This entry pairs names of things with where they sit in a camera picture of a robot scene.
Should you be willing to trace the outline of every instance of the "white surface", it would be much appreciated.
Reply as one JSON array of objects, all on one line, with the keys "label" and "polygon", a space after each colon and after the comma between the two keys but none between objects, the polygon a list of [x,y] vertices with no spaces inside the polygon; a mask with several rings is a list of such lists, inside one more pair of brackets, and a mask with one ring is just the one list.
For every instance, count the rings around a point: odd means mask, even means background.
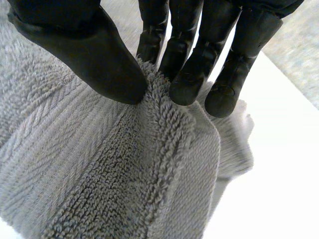
[{"label": "white surface", "polygon": [[[255,123],[249,141],[255,166],[227,187],[204,239],[318,239],[318,111],[263,53],[240,98]],[[20,238],[3,222],[0,237]]]}]

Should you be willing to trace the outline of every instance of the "terry cloth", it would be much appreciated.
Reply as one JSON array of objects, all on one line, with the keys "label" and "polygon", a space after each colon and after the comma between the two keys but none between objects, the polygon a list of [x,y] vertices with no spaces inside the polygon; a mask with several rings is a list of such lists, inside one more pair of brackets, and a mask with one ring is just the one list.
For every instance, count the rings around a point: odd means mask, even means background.
[{"label": "terry cloth", "polygon": [[216,178],[252,166],[245,104],[208,116],[207,84],[178,106],[142,62],[139,105],[103,98],[19,35],[0,4],[1,218],[26,239],[201,238]]}]

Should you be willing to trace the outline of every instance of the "gray towel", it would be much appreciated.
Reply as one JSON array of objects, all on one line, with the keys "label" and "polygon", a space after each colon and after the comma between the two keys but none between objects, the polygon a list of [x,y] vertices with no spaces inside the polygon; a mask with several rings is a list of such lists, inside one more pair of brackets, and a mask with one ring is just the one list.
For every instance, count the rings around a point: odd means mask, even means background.
[{"label": "gray towel", "polygon": [[198,102],[177,106],[142,62],[139,105],[103,98],[19,35],[0,6],[1,218],[26,239],[201,238],[216,178],[252,166],[245,104],[208,116],[207,84]]}]

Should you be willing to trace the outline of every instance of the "gray floor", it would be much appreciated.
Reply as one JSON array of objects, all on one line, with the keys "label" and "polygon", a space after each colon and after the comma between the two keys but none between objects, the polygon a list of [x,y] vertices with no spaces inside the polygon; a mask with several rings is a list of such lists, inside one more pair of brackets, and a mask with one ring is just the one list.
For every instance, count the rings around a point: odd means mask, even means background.
[{"label": "gray floor", "polygon": [[319,0],[305,0],[283,20],[263,51],[319,109]]}]

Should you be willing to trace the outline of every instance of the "black robotic finger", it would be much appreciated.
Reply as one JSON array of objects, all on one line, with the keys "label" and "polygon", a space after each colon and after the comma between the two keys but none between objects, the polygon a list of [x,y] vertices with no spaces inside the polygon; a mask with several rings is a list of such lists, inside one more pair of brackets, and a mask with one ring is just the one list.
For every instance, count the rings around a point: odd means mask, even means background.
[{"label": "black robotic finger", "polygon": [[59,58],[96,92],[131,105],[143,98],[145,77],[101,7],[77,31],[25,23],[12,9],[8,16],[22,35]]},{"label": "black robotic finger", "polygon": [[205,101],[209,114],[224,118],[234,111],[259,52],[282,24],[282,20],[271,12],[251,8],[242,11],[224,67]]},{"label": "black robotic finger", "polygon": [[171,81],[182,69],[192,48],[202,0],[170,0],[172,33],[159,70]]},{"label": "black robotic finger", "polygon": [[173,80],[169,95],[179,105],[191,105],[208,79],[234,27],[241,8],[227,0],[205,0],[199,38],[192,55]]},{"label": "black robotic finger", "polygon": [[157,64],[166,34],[168,22],[168,0],[139,0],[143,32],[137,57]]}]

